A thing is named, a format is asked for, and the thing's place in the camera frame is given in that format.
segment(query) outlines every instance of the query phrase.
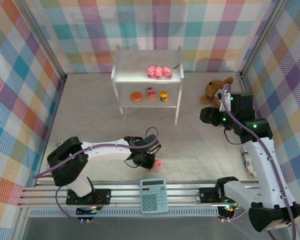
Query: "calculator display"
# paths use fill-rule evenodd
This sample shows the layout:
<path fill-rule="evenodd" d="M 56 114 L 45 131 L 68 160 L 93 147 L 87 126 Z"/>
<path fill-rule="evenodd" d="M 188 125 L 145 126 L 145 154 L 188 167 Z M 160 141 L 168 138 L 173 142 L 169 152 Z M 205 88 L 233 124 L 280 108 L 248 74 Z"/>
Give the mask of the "calculator display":
<path fill-rule="evenodd" d="M 143 181 L 142 185 L 143 186 L 147 186 L 147 185 L 160 185 L 160 184 L 164 184 L 163 180 L 157 180 L 157 181 Z"/>

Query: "orange toy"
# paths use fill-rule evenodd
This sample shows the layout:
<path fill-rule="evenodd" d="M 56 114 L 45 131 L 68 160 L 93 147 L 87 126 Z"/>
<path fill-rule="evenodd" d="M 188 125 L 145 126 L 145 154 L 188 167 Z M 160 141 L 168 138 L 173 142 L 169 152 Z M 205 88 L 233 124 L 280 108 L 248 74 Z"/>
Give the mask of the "orange toy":
<path fill-rule="evenodd" d="M 141 94 L 141 92 L 134 91 L 133 93 L 131 93 L 130 100 L 132 102 L 140 102 L 142 100 L 142 94 Z"/>

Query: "pink toy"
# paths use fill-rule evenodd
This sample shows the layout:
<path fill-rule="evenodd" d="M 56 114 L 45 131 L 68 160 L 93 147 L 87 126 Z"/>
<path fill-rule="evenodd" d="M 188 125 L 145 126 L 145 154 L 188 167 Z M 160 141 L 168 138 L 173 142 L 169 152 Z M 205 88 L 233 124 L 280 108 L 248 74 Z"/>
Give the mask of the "pink toy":
<path fill-rule="evenodd" d="M 172 71 L 171 68 L 168 68 L 167 66 L 163 67 L 163 74 L 167 77 L 167 78 L 171 78 L 172 77 Z"/>
<path fill-rule="evenodd" d="M 161 76 L 162 76 L 162 67 L 157 66 L 155 68 L 155 77 L 158 79 L 161 78 Z"/>
<path fill-rule="evenodd" d="M 161 164 L 162 164 L 162 162 L 159 159 L 155 160 L 155 162 L 154 162 L 155 167 L 161 167 Z"/>
<path fill-rule="evenodd" d="M 155 70 L 156 70 L 155 66 L 150 66 L 147 69 L 148 69 L 148 77 L 152 77 L 153 75 L 155 75 Z"/>
<path fill-rule="evenodd" d="M 162 162 L 160 161 L 160 160 L 155 160 L 155 162 L 154 162 L 154 166 L 155 167 L 161 167 L 161 165 L 162 165 Z"/>
<path fill-rule="evenodd" d="M 149 98 L 149 99 L 154 99 L 156 97 L 156 91 L 152 88 L 152 87 L 148 87 L 145 90 L 145 95 Z"/>

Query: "plaid wall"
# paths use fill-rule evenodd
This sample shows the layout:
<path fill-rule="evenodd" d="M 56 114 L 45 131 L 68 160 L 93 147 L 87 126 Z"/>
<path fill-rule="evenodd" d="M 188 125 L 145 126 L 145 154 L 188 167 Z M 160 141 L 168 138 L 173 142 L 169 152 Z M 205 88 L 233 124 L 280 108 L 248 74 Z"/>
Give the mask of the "plaid wall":
<path fill-rule="evenodd" d="M 275 5 L 273 0 L 262 20 L 271 0 L 27 2 L 66 73 L 111 72 L 116 45 L 126 50 L 181 45 L 185 72 L 238 71 Z"/>
<path fill-rule="evenodd" d="M 255 48 L 256 43 L 259 40 L 260 35 L 264 31 L 264 29 L 267 25 L 268 19 L 269 19 L 271 13 L 273 12 L 273 10 L 274 10 L 274 8 L 275 8 L 278 1 L 279 0 L 272 0 L 269 7 L 268 7 L 268 9 L 266 10 L 266 13 L 263 16 L 263 19 L 262 19 L 262 21 L 261 21 L 261 23 L 258 27 L 258 30 L 255 32 L 253 40 L 251 41 L 251 43 L 249 45 L 249 48 L 248 48 L 248 50 L 246 51 L 246 53 L 244 55 L 243 61 L 240 64 L 239 72 L 242 72 L 242 70 L 245 67 L 245 64 L 247 63 L 248 59 L 251 57 L 252 50 Z"/>
<path fill-rule="evenodd" d="M 62 83 L 12 0 L 0 0 L 0 240 L 43 157 Z"/>
<path fill-rule="evenodd" d="M 300 201 L 300 0 L 290 0 L 246 78 L 271 126 L 284 178 Z"/>

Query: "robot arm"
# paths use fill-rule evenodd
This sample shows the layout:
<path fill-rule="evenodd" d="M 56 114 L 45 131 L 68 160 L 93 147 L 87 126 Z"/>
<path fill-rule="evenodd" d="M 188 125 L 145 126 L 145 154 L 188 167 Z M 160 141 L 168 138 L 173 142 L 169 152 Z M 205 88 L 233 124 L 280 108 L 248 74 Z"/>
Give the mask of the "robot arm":
<path fill-rule="evenodd" d="M 50 168 L 53 168 L 74 153 L 89 149 L 51 172 L 56 186 L 67 186 L 79 202 L 88 204 L 87 199 L 95 191 L 91 181 L 81 173 L 88 162 L 132 160 L 136 167 L 152 169 L 155 165 L 155 153 L 160 148 L 161 144 L 154 134 L 145 138 L 127 136 L 117 141 L 98 144 L 80 142 L 77 137 L 71 137 L 54 150 L 47 157 L 47 161 Z"/>
<path fill-rule="evenodd" d="M 249 219 L 258 232 L 275 228 L 288 227 L 292 224 L 288 206 L 293 218 L 300 220 L 300 204 L 296 203 L 281 172 L 274 147 L 273 134 L 269 123 L 264 118 L 255 118 L 253 97 L 247 92 L 224 93 L 224 103 L 232 117 L 221 108 L 206 107 L 201 110 L 202 122 L 234 130 L 240 137 L 255 167 L 260 185 L 261 196 L 246 189 L 235 177 L 218 179 L 216 189 L 220 197 L 227 197 L 241 205 L 249 214 Z M 257 141 L 260 138 L 271 158 Z"/>

